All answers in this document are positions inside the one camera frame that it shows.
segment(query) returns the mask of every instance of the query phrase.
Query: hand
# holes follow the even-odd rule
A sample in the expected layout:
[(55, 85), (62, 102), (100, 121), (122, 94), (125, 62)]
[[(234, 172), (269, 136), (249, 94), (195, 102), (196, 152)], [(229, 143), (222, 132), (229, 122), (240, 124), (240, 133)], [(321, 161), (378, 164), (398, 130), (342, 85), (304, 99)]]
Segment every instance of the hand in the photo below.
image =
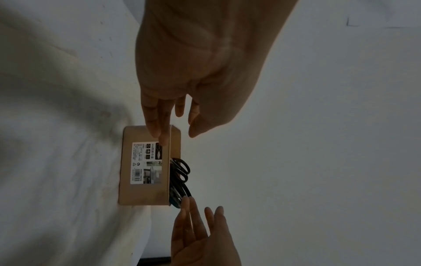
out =
[(172, 231), (171, 266), (241, 266), (224, 208), (218, 207), (215, 215), (205, 209), (208, 236), (194, 198), (184, 197), (181, 205)]
[(297, 0), (146, 1), (136, 71), (146, 126), (162, 145), (192, 97), (189, 135), (231, 121)]

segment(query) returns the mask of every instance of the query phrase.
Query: wall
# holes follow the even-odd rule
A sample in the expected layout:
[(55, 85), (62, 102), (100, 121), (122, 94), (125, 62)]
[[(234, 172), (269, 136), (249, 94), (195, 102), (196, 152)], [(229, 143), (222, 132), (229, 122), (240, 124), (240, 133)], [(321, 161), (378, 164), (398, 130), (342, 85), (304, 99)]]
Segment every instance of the wall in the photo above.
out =
[[(346, 27), (349, 4), (299, 1), (229, 125), (189, 139), (172, 118), (245, 266), (421, 259), (421, 30)], [(169, 255), (177, 211), (152, 213), (143, 256)]]

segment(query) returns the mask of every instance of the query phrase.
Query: storage box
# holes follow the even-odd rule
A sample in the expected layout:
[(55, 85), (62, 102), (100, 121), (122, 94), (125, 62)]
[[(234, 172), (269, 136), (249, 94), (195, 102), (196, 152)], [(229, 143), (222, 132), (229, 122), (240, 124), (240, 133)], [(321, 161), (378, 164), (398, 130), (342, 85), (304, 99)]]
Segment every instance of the storage box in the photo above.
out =
[(120, 205), (169, 205), (170, 158), (181, 157), (181, 132), (171, 126), (167, 146), (160, 146), (146, 126), (124, 129)]

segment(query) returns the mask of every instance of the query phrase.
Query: barcode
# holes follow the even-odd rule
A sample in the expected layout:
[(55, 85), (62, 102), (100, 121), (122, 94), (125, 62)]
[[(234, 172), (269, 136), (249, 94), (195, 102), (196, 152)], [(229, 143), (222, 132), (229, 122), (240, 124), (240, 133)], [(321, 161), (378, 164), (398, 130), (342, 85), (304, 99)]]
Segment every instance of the barcode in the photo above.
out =
[(140, 169), (135, 169), (135, 178), (134, 181), (139, 182), (140, 181)]

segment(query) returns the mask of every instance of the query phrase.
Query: product sticker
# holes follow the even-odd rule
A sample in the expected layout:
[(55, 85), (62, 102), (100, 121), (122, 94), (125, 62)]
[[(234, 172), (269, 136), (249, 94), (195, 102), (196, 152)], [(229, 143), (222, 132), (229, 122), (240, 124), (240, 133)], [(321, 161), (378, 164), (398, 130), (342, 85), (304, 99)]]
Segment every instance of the product sticker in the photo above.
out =
[(158, 142), (134, 142), (130, 184), (158, 184), (161, 174), (162, 146)]

